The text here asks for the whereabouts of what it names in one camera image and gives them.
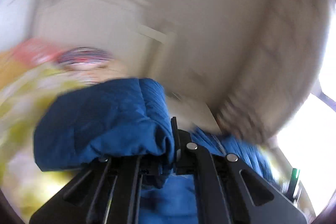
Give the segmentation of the blue puffer jacket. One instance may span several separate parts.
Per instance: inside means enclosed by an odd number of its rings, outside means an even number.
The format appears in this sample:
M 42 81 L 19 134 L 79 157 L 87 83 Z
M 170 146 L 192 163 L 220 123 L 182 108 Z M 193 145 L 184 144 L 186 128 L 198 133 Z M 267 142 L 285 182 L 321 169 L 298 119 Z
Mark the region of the blue puffer jacket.
M 278 193 L 257 147 L 196 128 L 191 140 L 214 157 L 231 223 L 271 223 Z M 84 167 L 31 223 L 86 223 L 106 160 L 141 156 L 138 223 L 199 223 L 194 179 L 175 173 L 175 145 L 163 87 L 151 79 L 111 80 L 56 99 L 34 132 L 43 171 Z

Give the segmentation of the white and yellow checked bedsheet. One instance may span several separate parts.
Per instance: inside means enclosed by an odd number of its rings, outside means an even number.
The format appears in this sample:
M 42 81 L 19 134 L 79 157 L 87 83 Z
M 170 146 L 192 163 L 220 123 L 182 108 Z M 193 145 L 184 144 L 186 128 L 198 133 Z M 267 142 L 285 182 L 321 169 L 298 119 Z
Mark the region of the white and yellow checked bedsheet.
M 34 130 L 58 95 L 83 87 L 81 78 L 46 64 L 1 90 L 1 190 L 24 222 L 74 176 L 38 168 Z

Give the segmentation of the floral patterned pillow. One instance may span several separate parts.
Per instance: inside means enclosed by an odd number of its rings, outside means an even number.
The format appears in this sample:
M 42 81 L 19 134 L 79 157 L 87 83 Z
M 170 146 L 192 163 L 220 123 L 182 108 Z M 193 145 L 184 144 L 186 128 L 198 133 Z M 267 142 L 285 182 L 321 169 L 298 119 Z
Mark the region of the floral patterned pillow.
M 64 68 L 73 71 L 89 71 L 106 66 L 112 55 L 95 47 L 76 47 L 60 54 L 56 61 Z

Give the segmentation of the striped nautical curtain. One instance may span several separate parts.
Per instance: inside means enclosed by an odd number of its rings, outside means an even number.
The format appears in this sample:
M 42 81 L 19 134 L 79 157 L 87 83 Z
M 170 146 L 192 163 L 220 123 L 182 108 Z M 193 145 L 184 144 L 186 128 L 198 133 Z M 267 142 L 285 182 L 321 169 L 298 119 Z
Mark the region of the striped nautical curtain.
M 276 135 L 313 86 L 329 17 L 325 1 L 272 3 L 260 41 L 217 114 L 222 129 L 255 144 Z

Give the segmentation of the white wooden headboard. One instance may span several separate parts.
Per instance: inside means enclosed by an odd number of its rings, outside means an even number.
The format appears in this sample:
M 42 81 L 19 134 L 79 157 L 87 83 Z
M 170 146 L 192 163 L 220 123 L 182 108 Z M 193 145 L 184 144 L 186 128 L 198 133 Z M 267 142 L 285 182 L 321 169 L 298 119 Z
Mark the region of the white wooden headboard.
M 56 46 L 96 47 L 122 61 L 131 76 L 163 81 L 176 28 L 146 24 L 145 0 L 40 0 L 31 34 Z

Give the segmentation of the window frame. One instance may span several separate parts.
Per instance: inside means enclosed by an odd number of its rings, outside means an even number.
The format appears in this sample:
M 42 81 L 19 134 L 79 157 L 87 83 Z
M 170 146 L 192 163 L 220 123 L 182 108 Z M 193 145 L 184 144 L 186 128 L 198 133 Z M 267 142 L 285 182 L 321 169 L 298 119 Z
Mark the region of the window frame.
M 329 108 L 331 108 L 334 112 L 336 112 L 336 102 L 329 96 L 327 96 L 321 88 L 321 84 L 319 82 L 319 79 L 316 79 L 312 88 L 311 88 L 311 94 L 316 96 L 320 101 L 322 101 L 324 104 L 326 104 Z

